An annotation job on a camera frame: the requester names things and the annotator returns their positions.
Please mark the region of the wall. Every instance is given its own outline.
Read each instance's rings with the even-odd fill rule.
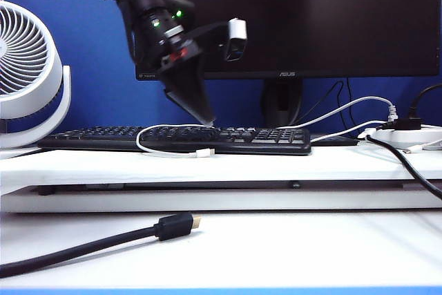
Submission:
[[[121,14],[113,1],[104,0],[6,0],[36,14],[51,31],[63,64],[72,67],[73,100],[59,130],[94,125],[194,123],[192,117],[165,98],[159,82],[139,82],[128,55]],[[316,102],[337,79],[306,79],[301,113]],[[405,114],[412,98],[437,77],[353,78],[354,97],[378,95],[391,99]],[[260,126],[260,80],[207,81],[217,126]],[[425,123],[442,125],[441,92],[430,93],[419,113]],[[343,91],[342,102],[348,100]],[[42,120],[56,106],[32,120],[11,124],[12,130]],[[312,113],[320,115],[336,106],[336,94]],[[363,102],[353,109],[357,122],[383,119],[387,108],[380,102]],[[313,125],[316,132],[342,130],[339,116]]]

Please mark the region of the fan grille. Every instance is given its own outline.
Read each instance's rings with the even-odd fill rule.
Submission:
[[[48,61],[46,40],[33,20],[0,5],[0,95],[25,89]]]

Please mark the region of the black cable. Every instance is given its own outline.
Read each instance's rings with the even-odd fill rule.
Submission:
[[[416,96],[416,98],[414,98],[414,100],[413,100],[413,102],[412,102],[412,104],[411,104],[411,106],[410,106],[410,108],[409,108],[409,111],[408,111],[408,117],[410,117],[410,118],[411,118],[411,117],[417,117],[417,114],[416,114],[417,104],[418,104],[419,101],[421,100],[422,96],[424,96],[424,94],[426,94],[426,93],[428,93],[429,91],[434,90],[434,89],[436,89],[436,88],[442,88],[442,83],[435,84],[435,85],[433,85],[433,86],[429,86],[429,87],[423,89],[423,90],[422,90],[422,91]]]
[[[382,146],[392,152],[402,163],[402,165],[407,169],[407,171],[412,175],[415,180],[418,180],[430,193],[442,200],[442,190],[434,186],[430,181],[425,179],[408,161],[407,158],[403,156],[401,152],[396,150],[393,146],[388,143],[375,140],[370,135],[367,135],[366,139],[373,142],[379,146]]]
[[[289,124],[289,126],[294,126],[296,124],[299,124],[300,121],[302,119],[305,119],[316,107],[319,106],[319,104],[321,104],[322,102],[324,102],[324,100],[330,95],[330,93],[332,93],[332,91],[335,89],[335,87],[340,84],[340,89],[338,91],[338,95],[340,95],[340,92],[343,89],[344,86],[344,82],[343,81],[337,81],[333,84],[333,86],[331,86],[331,88],[303,115],[301,115],[296,121],[292,122],[291,124]]]
[[[140,238],[147,238],[149,236],[157,236],[160,241],[168,240],[170,238],[177,238],[190,234],[192,228],[197,228],[200,219],[195,218],[189,213],[175,214],[174,216],[160,218],[158,223],[152,227],[138,229],[136,231],[128,231],[127,233],[102,238],[84,245],[77,245],[69,249],[53,252],[40,257],[21,260],[0,265],[0,278],[9,276],[16,276],[19,274],[41,269],[50,265],[64,262],[76,257],[90,254],[95,251],[103,250],[105,248],[114,247],[122,243],[139,240]]]
[[[340,86],[338,94],[336,95],[336,101],[338,102],[338,108],[341,107],[341,105],[340,105],[340,98],[339,97],[340,97],[340,93],[342,92],[343,88],[344,88],[344,83],[343,83],[342,86]],[[345,130],[347,130],[348,127],[347,127],[347,124],[345,123],[344,113],[342,111],[339,112],[339,116],[340,116],[341,121],[343,122]]]
[[[350,78],[346,77],[346,82],[347,82],[347,90],[348,90],[348,96],[350,98],[350,102],[353,102],[352,88],[350,88]],[[354,118],[353,118],[352,106],[349,107],[349,113],[350,113],[350,119],[353,122],[353,126],[355,126],[355,127],[358,126],[356,121],[354,121]]]
[[[296,89],[296,105],[295,107],[292,109],[291,112],[291,119],[288,121],[288,125],[287,126],[291,126],[290,124],[295,122],[295,120],[298,118],[299,116],[299,112],[301,111],[301,105],[302,105],[302,80],[300,79],[300,81],[298,82],[298,84],[300,84],[300,88]],[[290,96],[293,95],[292,91],[291,91],[291,86],[289,86],[289,101],[288,101],[288,106],[290,108],[291,106],[291,98]]]

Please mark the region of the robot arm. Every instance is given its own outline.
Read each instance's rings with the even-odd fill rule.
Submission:
[[[165,85],[169,99],[202,124],[212,125],[215,117],[202,77],[204,49],[222,44],[226,61],[241,58],[247,40],[245,21],[232,19],[187,32],[194,9],[188,0],[116,2],[133,61],[148,64]]]

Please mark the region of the plug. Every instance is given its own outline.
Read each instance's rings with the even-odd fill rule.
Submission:
[[[215,149],[200,149],[195,152],[196,152],[196,158],[205,158],[214,155]]]
[[[153,225],[155,236],[160,241],[189,235],[192,229],[200,226],[201,217],[193,217],[190,212],[163,217]]]
[[[388,121],[397,120],[398,115],[396,114],[396,107],[395,107],[395,105],[388,106],[388,111],[389,111]]]
[[[395,129],[397,131],[415,131],[421,129],[422,119],[419,117],[399,118],[384,123],[378,129]]]
[[[417,144],[417,145],[413,145],[413,146],[409,146],[406,149],[403,150],[403,152],[405,153],[416,153],[419,151],[423,150],[423,145],[422,144]]]

